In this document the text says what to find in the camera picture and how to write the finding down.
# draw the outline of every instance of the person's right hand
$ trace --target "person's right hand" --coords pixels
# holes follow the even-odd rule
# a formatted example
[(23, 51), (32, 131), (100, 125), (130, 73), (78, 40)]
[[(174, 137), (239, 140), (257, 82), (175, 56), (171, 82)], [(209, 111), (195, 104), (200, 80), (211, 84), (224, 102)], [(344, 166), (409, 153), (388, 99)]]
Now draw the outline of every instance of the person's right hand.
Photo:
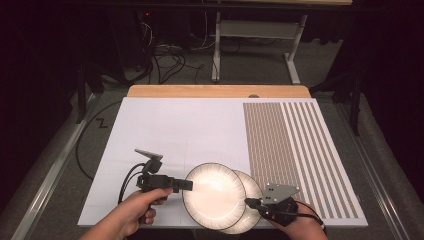
[[(305, 213), (305, 214), (311, 214), (313, 216), (316, 216), (311, 209), (309, 209), (303, 204), (299, 204), (299, 203), (297, 204), (299, 206), (297, 210), (298, 213)], [(276, 228), (285, 232), (290, 237), (291, 240), (328, 239), (327, 235), (324, 233), (323, 229), (321, 228), (321, 225), (313, 218), (296, 217), (296, 219), (292, 223), (290, 223), (287, 227), (283, 227), (272, 220), (268, 220), (268, 221), (272, 225), (274, 225)]]

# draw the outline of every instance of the dark background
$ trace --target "dark background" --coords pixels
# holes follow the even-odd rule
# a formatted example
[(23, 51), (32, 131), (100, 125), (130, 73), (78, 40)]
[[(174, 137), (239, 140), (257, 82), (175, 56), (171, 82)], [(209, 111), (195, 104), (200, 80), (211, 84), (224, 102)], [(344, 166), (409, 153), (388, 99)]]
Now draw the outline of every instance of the dark background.
[[(344, 43), (329, 73), (340, 75), (359, 61), (366, 63), (362, 91), (396, 159), (421, 200), (423, 189), (423, 60), (424, 19), (416, 1), (398, 1), (386, 15), (311, 14), (302, 41), (319, 38)], [(354, 6), (378, 7), (385, 1), (355, 1)], [(25, 174), (72, 109), (81, 64), (95, 63), (94, 74), (123, 77), (124, 67), (145, 67), (143, 51), (126, 49), (137, 43), (133, 12), (95, 9), (64, 10), (53, 1), (2, 2), (1, 58), (1, 204), (6, 206)], [(160, 37), (183, 47), (189, 33), (202, 35), (203, 15), (152, 12)], [(260, 18), (260, 15), (249, 17)], [(324, 90), (352, 88), (348, 77)]]

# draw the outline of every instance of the table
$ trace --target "table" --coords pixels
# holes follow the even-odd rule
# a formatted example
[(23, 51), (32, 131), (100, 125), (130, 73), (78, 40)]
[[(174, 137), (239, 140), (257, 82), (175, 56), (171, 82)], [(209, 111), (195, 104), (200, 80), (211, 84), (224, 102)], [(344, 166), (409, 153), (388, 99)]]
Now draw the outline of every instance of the table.
[[(78, 225), (92, 226), (116, 206), (128, 170), (147, 161), (135, 148), (164, 155), (160, 174), (184, 179), (195, 166), (218, 162), (251, 175), (262, 187), (267, 181), (301, 186), (296, 197), (319, 205), (317, 211), (328, 226), (367, 225), (307, 88), (139, 85), (131, 87), (127, 96)], [(315, 130), (305, 132), (306, 128)], [(137, 190), (134, 181), (124, 198)], [(154, 227), (200, 227), (187, 214), (181, 194), (172, 194), (158, 211), (174, 217), (158, 218)], [(260, 221), (257, 227), (271, 226)]]
[[(279, 4), (315, 4), (315, 5), (351, 5), (351, 0), (227, 0), (226, 2), (256, 2)], [(259, 37), (292, 40), (289, 53), (285, 53), (285, 62), (293, 84), (300, 84), (299, 76), (294, 65), (294, 56), (302, 37), (308, 15), (303, 14), (299, 22), (259, 22), (240, 20), (221, 20), (221, 12), (217, 12), (215, 24), (215, 51), (213, 55), (212, 81), (218, 82), (221, 71), (221, 36), (227, 37)]]

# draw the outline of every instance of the white metal stand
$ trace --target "white metal stand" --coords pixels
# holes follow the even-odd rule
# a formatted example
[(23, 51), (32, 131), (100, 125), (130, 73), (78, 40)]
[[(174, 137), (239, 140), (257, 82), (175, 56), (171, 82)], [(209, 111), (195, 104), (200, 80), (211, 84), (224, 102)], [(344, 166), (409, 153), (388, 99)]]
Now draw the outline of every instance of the white metal stand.
[(290, 53), (285, 54), (285, 61), (289, 70), (291, 82), (300, 84), (296, 67), (294, 66), (294, 56), (302, 37), (307, 15), (302, 15), (299, 23), (277, 23), (277, 22), (256, 22), (256, 21), (232, 21), (221, 20), (221, 13), (216, 15), (215, 51), (212, 66), (212, 81), (218, 82), (221, 66), (220, 39), (221, 36), (231, 37), (259, 37), (292, 39)]

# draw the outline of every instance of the plate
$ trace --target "plate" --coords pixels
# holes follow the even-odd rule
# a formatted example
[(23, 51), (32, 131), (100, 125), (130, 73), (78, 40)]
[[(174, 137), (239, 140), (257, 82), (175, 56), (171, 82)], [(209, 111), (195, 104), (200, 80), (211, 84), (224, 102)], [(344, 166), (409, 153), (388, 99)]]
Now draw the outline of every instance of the plate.
[(240, 220), (246, 208), (246, 191), (233, 170), (205, 163), (195, 167), (186, 180), (193, 181), (193, 190), (183, 191), (184, 206), (198, 224), (222, 230)]
[[(244, 172), (237, 170), (234, 170), (234, 172), (241, 179), (246, 190), (247, 198), (262, 198), (261, 188), (259, 187), (258, 183), (253, 180), (253, 178)], [(251, 209), (249, 206), (246, 206), (246, 210), (244, 210), (243, 216), (236, 224), (220, 231), (227, 234), (241, 234), (252, 229), (256, 224), (258, 224), (260, 219), (261, 215), (259, 214), (258, 210)]]

